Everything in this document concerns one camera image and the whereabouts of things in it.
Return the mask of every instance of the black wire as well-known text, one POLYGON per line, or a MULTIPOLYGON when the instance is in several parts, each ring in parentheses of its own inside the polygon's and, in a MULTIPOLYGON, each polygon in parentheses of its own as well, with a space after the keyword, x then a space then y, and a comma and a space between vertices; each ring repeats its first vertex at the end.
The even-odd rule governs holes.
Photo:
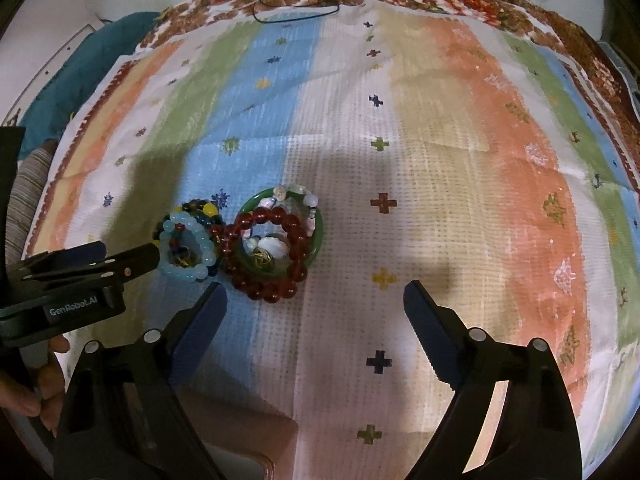
MULTIPOLYGON (((258 18, 258 16, 255 13, 255 4, 257 4, 258 2, 260 2, 261 4, 263 4, 265 7, 271 7, 271 9, 281 9, 281 6, 272 6, 266 2, 262 2, 261 0, 255 0, 252 3, 251 6, 251 14, 254 17, 254 20, 258 23, 263 23, 265 25, 270 24, 270 23, 289 23, 289 22, 301 22, 302 20, 311 20, 313 18, 322 18, 323 16, 330 16, 331 14, 335 14, 336 12, 338 12, 340 10, 340 0, 321 0, 320 3, 323 2, 328 2, 330 4, 330 6, 335 6, 334 10, 331 10, 329 12, 322 12, 320 14, 312 14, 310 16, 299 16, 297 18, 286 18, 284 20, 261 20, 260 18, 258 18)), ((318 4, 305 4, 305 5, 298 5, 298 6, 287 6, 287 7, 293 7, 295 9, 305 9, 306 7, 318 7, 318 4)))

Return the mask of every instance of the yellow bead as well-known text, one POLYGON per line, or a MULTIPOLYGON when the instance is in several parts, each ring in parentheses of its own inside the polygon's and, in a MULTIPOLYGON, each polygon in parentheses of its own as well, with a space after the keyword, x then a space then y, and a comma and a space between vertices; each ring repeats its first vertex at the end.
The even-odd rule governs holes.
POLYGON ((215 205, 213 205, 211 202, 207 202, 202 207, 202 212, 207 216, 215 216, 218 214, 218 208, 215 205))

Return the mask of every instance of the human hand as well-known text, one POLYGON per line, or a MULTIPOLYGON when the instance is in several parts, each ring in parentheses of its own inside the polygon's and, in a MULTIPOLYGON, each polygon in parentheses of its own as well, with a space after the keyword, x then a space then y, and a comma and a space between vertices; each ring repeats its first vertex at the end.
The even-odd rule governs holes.
POLYGON ((65 396, 65 377, 53 352, 63 354, 69 348, 69 341, 63 335, 57 335, 49 341, 49 363, 38 370, 42 402, 31 390, 0 370, 0 406, 25 416, 40 415, 44 426, 55 435, 65 396))

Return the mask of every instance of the green stripe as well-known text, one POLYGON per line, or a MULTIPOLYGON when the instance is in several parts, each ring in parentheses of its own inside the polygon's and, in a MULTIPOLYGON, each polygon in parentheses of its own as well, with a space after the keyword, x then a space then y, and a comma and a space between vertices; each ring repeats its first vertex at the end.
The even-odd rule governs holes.
POLYGON ((504 35, 507 44, 519 47, 519 52, 513 50, 513 55, 529 71, 535 71, 538 75, 531 75, 535 79, 553 110, 559 124, 564 130, 567 139, 571 139, 571 132, 577 132, 580 142, 571 142, 578 156, 589 168, 589 174, 600 174, 601 181, 608 183, 598 189, 592 188, 593 199, 600 209, 607 227, 608 233, 614 233, 617 243, 609 243, 611 261, 613 264, 614 281, 618 290, 620 304, 621 291, 626 288, 627 303, 618 307, 618 348, 622 348, 631 342, 638 340, 638 317, 640 316, 640 276, 636 263, 636 254, 631 240, 631 231, 626 220, 625 208, 618 192, 618 186, 614 175, 607 164, 596 135, 584 122, 578 108, 562 88, 562 83, 551 72, 545 59, 536 49, 526 41, 504 35))
MULTIPOLYGON (((103 238, 109 254, 150 242, 156 222, 174 208, 186 157, 204 135, 220 92, 259 29, 256 22, 236 24, 207 46, 190 73, 175 84, 156 124, 146 133, 145 145, 133 159, 127 177, 129 189, 122 190, 128 196, 103 238)), ((213 178, 215 170, 207 171, 213 178)), ((116 195, 116 190, 105 187, 107 192, 116 195)), ((129 283, 127 312, 93 325, 87 336, 113 341, 114 334, 120 334, 118 340, 127 340, 142 333, 144 313, 137 311, 136 305, 144 302, 152 279, 153 273, 149 273, 129 283)))

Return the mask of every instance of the blue stripe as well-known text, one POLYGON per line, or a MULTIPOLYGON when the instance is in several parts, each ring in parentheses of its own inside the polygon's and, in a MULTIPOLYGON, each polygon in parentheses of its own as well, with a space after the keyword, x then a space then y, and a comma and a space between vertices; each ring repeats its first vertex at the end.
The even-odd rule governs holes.
MULTIPOLYGON (((275 16, 274 20, 288 17, 275 16)), ((284 25, 263 25, 230 75, 202 140, 186 159, 176 203, 208 198, 222 188, 230 195, 222 215, 231 222, 256 192, 282 183, 298 93, 309 75, 322 20, 284 25), (270 86, 257 88, 261 80, 267 80, 270 86), (239 141, 239 149, 225 153, 225 141, 233 137, 239 141)), ((220 275, 219 279, 228 293, 228 311, 192 386, 238 400, 242 390, 255 387, 251 354, 257 336, 258 303, 233 289, 226 276, 220 275), (226 384, 221 384, 220 374, 211 373, 212 365, 223 369, 222 382, 226 384)), ((169 281, 162 305, 155 310, 175 311, 175 302, 185 308, 193 304, 205 285, 169 281)))
POLYGON ((628 175, 625 173, 622 159, 615 149, 613 142, 609 138, 600 122, 595 118, 595 114, 592 113, 589 104, 585 101, 580 91, 576 88, 573 79, 570 74, 564 68, 560 60, 551 53, 547 48, 535 46, 536 50, 545 58, 547 65, 551 69, 551 72, 558 78, 558 81, 562 83, 562 88, 567 95, 574 102, 575 107, 580 114, 582 120, 587 124, 589 129, 595 134, 596 141, 602 155, 607 161, 607 165, 616 180, 616 184, 619 185, 618 190, 620 192, 620 199, 625 208, 626 220, 631 232, 631 240, 634 245, 634 251, 636 253, 636 262, 640 267, 640 229, 634 224, 634 220, 640 225, 640 208, 638 205, 638 196, 633 190, 631 181, 628 175))

